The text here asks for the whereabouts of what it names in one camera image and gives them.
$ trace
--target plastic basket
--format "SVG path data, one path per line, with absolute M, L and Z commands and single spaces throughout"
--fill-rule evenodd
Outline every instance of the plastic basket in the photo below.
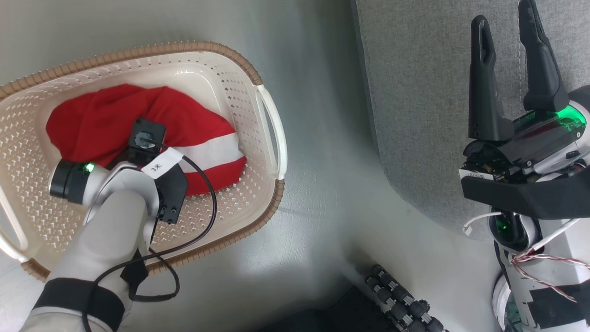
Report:
M 247 157 L 240 181 L 218 192 L 211 232 L 193 247 L 167 256 L 171 265 L 254 233 L 281 201 L 287 169 L 283 126 L 260 76 L 236 51 L 211 42 L 154 45 L 42 71 L 0 87 L 0 203 L 15 234 L 11 240 L 10 232 L 0 229 L 0 248 L 40 280 L 55 266 L 85 213 L 49 195 L 49 176 L 60 153 L 45 131 L 47 119 L 67 99 L 123 83 L 169 86 L 193 97 L 234 126 Z M 209 195 L 187 197 L 176 225 L 158 225 L 152 248 L 161 251 L 193 239 L 210 215 Z M 148 269 L 153 274 L 164 267 L 154 260 Z

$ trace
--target red and white fabric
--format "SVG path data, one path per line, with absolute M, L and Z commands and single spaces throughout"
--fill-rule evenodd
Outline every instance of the red and white fabric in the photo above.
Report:
M 87 93 L 57 106 L 46 130 L 62 158 L 106 167 L 127 148 L 137 118 L 164 124 L 164 143 L 199 165 L 215 190 L 239 180 L 246 157 L 231 124 L 168 87 L 144 89 L 124 84 Z M 209 192 L 185 161 L 181 167 L 189 182 L 187 195 Z

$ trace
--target white handle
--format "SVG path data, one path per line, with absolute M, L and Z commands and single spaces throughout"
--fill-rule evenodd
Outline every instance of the white handle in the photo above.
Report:
M 25 236 L 25 232 L 22 231 L 22 227 L 18 223 L 16 215 L 14 215 L 14 212 L 10 208 L 8 199 L 6 198 L 6 195 L 2 189 L 0 189 L 0 206 L 4 208 L 4 212 L 6 213 L 6 216 L 20 242 L 20 248 L 18 248 L 13 244 L 12 241 L 10 241 L 8 235 L 0 228 L 0 249 L 2 249 L 2 251 L 4 251 L 11 258 L 17 259 L 21 263 L 24 263 L 30 259 L 24 253 L 28 247 L 27 237 Z
M 258 86 L 257 93 L 273 125 L 274 137 L 277 141 L 277 178 L 282 180 L 285 178 L 285 173 L 287 172 L 287 140 L 285 138 L 283 123 L 281 122 L 281 117 L 278 115 L 277 106 L 274 104 L 273 98 L 264 85 Z

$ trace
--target gray upholstery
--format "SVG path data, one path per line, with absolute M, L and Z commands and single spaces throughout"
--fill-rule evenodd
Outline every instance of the gray upholstery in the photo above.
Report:
M 590 1 L 537 0 L 568 90 L 590 84 Z M 381 163 L 393 188 L 455 232 L 486 212 L 463 198 L 457 170 L 469 143 L 470 24 L 490 21 L 506 115 L 524 113 L 525 50 L 517 0 L 356 0 Z M 483 225 L 474 237 L 484 239 Z

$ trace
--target brown woven rim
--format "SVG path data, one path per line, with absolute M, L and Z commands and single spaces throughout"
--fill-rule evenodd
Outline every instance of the brown woven rim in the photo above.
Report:
M 187 41 L 184 43 L 162 44 L 131 48 L 129 50 L 102 54 L 100 56 L 74 61 L 73 63 L 68 63 L 62 66 L 40 71 L 37 74 L 23 77 L 22 79 L 19 79 L 15 82 L 10 82 L 9 84 L 1 86 L 0 100 L 10 95 L 13 95 L 16 92 L 28 89 L 38 84 L 50 81 L 52 79 L 76 73 L 78 71 L 100 67 L 105 64 L 120 62 L 124 60 L 132 60 L 142 57 L 157 56 L 162 54 L 192 51 L 212 52 L 220 54 L 232 60 L 240 68 L 242 68 L 246 72 L 246 74 L 248 74 L 248 77 L 252 81 L 252 84 L 262 85 L 263 83 L 262 78 L 260 77 L 256 69 L 254 69 L 252 64 L 235 50 L 232 50 L 227 46 L 218 43 L 213 43 L 210 41 Z M 270 201 L 270 204 L 268 205 L 264 213 L 250 225 L 235 233 L 224 236 L 219 240 L 213 241 L 212 243 L 209 243 L 203 247 L 195 248 L 179 256 L 169 258 L 166 260 L 166 262 L 170 264 L 172 267 L 181 266 L 188 262 L 192 262 L 196 259 L 209 255 L 210 253 L 214 253 L 218 250 L 221 250 L 231 245 L 232 243 L 238 242 L 246 236 L 251 235 L 257 230 L 261 229 L 266 223 L 268 223 L 270 218 L 277 211 L 278 205 L 281 203 L 281 200 L 283 199 L 284 188 L 285 181 L 276 180 L 274 194 L 272 200 Z M 40 281 L 45 281 L 50 273 L 48 269 L 39 264 L 34 258 L 31 258 L 29 261 L 22 263 L 21 266 L 27 273 L 39 279 Z M 161 262 L 156 262 L 148 265 L 147 269 L 149 273 L 153 275 L 165 271 L 166 267 Z

